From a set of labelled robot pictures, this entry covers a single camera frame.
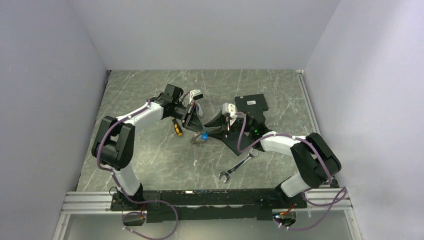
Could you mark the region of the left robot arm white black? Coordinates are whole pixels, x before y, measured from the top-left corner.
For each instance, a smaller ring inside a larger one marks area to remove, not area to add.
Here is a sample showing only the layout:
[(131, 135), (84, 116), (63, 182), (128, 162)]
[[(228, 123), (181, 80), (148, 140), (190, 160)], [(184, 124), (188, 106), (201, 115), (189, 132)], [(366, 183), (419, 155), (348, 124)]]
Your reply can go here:
[(131, 210), (144, 203), (143, 185), (131, 166), (138, 132), (166, 118), (179, 120), (183, 128), (192, 132), (207, 131), (196, 103), (203, 98), (202, 91), (191, 90), (189, 102), (184, 104), (186, 95), (182, 88), (167, 84), (164, 92), (147, 99), (143, 106), (119, 117), (105, 116), (100, 122), (91, 154), (99, 169), (110, 172), (118, 191), (124, 195), (124, 204)]

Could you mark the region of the numbered metal ring disc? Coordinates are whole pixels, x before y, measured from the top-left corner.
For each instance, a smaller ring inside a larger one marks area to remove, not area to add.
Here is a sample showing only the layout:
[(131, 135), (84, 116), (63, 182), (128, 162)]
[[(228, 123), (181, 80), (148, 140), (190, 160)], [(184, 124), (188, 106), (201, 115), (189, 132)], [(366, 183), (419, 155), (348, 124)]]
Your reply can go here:
[(208, 141), (209, 141), (209, 138), (207, 136), (204, 136), (201, 133), (196, 133), (190, 139), (190, 144), (191, 145), (194, 145), (194, 146), (197, 146), (197, 145), (205, 144)]

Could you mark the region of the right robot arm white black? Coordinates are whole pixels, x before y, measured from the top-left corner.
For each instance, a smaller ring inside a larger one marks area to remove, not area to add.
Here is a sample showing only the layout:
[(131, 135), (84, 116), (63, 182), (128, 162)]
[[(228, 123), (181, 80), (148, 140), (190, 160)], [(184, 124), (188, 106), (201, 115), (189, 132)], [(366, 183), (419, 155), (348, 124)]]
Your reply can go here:
[(235, 114), (221, 113), (204, 125), (207, 129), (218, 128), (218, 139), (235, 154), (251, 149), (275, 152), (294, 159), (297, 171), (277, 187), (276, 203), (289, 207), (295, 196), (309, 189), (330, 185), (342, 165), (323, 137), (313, 132), (307, 136), (279, 133), (266, 125), (263, 111), (248, 110)]

